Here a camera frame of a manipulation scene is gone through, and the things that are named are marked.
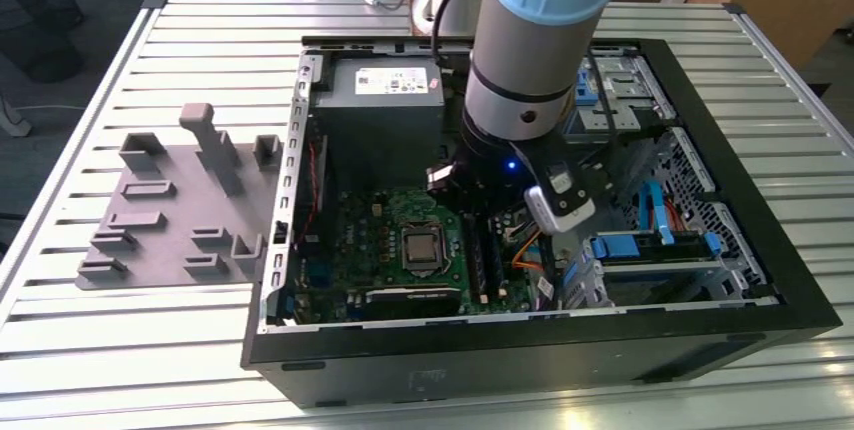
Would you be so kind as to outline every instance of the aluminum profile table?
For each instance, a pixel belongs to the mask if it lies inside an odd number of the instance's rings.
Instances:
[[[140,11],[0,267],[0,428],[854,424],[851,137],[750,19],[714,5],[611,5],[596,35],[668,40],[846,322],[819,339],[680,384],[303,411],[239,367],[247,284],[77,290],[124,135],[188,143],[188,101],[216,106],[235,142],[283,134],[300,37],[408,33],[406,8],[379,12],[358,0],[168,0]]]

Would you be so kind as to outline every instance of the red wire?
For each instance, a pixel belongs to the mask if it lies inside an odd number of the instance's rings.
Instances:
[[[670,205],[666,205],[664,208],[667,209],[667,221],[670,222],[670,228],[672,228],[674,230],[679,230],[679,224],[676,223],[676,217],[672,213]]]
[[[679,211],[676,210],[675,205],[670,200],[664,202],[667,205],[667,211],[670,212],[670,216],[674,220],[674,228],[676,230],[684,230],[684,224],[682,223],[682,217],[679,216]]]
[[[300,243],[305,238],[305,233],[308,233],[308,226],[311,222],[315,220],[315,214],[317,213],[317,173],[315,171],[315,144],[308,144],[308,168],[311,170],[311,213],[308,214],[308,220],[305,220],[305,225],[303,226],[303,233],[296,239],[296,243]]]

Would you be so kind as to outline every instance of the cpu socket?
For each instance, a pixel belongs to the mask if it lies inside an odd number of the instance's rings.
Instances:
[[[406,227],[402,235],[403,268],[419,278],[428,277],[443,267],[442,227]]]

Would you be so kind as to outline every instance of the power supply label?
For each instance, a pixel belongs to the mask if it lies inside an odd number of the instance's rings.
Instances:
[[[356,71],[356,95],[427,93],[427,69],[360,68]]]

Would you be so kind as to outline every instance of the open computer tower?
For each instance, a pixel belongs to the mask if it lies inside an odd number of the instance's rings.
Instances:
[[[412,402],[684,380],[838,326],[663,41],[594,40],[579,69],[582,225],[436,203],[471,44],[447,69],[426,39],[304,40],[243,366],[300,406]]]

